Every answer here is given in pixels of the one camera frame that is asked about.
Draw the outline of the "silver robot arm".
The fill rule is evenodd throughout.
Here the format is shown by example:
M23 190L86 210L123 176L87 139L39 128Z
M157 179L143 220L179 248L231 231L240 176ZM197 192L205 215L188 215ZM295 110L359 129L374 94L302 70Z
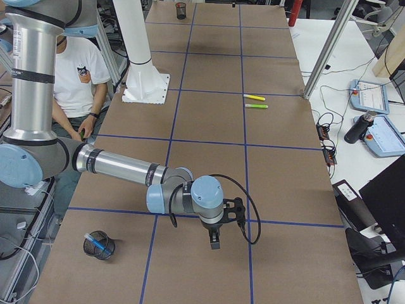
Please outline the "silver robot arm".
M48 178L74 193L82 172L147 186L154 213L195 213L212 249L225 221L221 184L95 148L88 142L104 120L109 71L98 48L95 1L6 1L13 26L11 125L1 143L1 181L23 188Z

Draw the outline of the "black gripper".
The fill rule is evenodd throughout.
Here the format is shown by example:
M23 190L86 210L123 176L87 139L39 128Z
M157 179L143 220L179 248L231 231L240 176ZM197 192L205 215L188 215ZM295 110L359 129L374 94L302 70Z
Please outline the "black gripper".
M223 223L218 222L214 224L209 224L206 222L201 222L202 226L208 230L209 233L209 243L211 249L220 249L220 228L222 227Z

